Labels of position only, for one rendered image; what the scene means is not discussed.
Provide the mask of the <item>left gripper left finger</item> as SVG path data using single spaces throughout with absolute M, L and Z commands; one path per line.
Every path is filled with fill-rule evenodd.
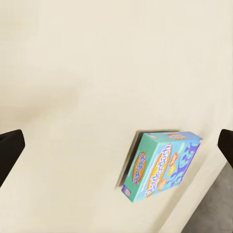
M 0 134 L 0 187 L 25 148 L 21 129 Z

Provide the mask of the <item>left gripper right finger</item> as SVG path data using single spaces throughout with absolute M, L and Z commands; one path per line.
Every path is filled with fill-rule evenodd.
M 233 168 L 233 131 L 222 129 L 217 146 Z

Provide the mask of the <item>board game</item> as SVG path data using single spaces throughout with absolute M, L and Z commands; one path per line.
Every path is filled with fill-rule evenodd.
M 144 133 L 122 193 L 135 203 L 180 185 L 201 142 L 192 132 Z

